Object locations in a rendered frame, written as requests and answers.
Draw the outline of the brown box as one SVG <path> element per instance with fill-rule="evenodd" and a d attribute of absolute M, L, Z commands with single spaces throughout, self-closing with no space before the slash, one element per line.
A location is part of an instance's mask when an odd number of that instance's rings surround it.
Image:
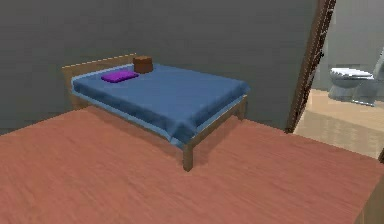
<path fill-rule="evenodd" d="M 134 71 L 145 74 L 153 70 L 153 61 L 150 56 L 137 56 L 133 58 Z"/>

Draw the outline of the brown room door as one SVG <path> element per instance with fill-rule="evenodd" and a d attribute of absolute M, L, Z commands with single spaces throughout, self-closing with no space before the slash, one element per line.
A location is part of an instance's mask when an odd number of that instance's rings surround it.
<path fill-rule="evenodd" d="M 306 52 L 301 64 L 295 94 L 285 127 L 286 133 L 294 132 L 305 111 L 316 69 L 321 61 L 318 59 L 319 52 L 321 50 L 323 51 L 336 1 L 337 0 L 317 0 L 315 18 L 313 19 Z"/>

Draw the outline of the purple pillow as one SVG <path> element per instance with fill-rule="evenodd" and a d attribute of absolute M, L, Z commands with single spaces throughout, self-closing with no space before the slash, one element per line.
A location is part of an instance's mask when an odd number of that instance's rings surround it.
<path fill-rule="evenodd" d="M 119 83 L 125 80 L 136 78 L 138 76 L 139 74 L 133 71 L 122 70 L 122 71 L 116 71 L 116 72 L 104 74 L 101 76 L 101 79 L 109 83 Z"/>

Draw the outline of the white toilet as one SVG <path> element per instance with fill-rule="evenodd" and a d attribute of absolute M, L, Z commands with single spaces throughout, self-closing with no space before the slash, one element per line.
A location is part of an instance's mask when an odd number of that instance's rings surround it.
<path fill-rule="evenodd" d="M 384 87 L 384 47 L 372 73 L 352 68 L 332 68 L 330 99 L 374 107 Z"/>

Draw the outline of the wooden bed with blue cover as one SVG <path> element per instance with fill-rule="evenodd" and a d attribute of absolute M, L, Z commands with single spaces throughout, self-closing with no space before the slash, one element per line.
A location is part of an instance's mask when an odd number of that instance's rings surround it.
<path fill-rule="evenodd" d="M 153 63 L 153 70 L 119 83 L 103 81 L 111 72 L 134 71 L 128 54 L 62 68 L 75 110 L 96 106 L 167 140 L 183 153 L 183 169 L 193 168 L 193 148 L 229 117 L 245 117 L 246 82 Z"/>

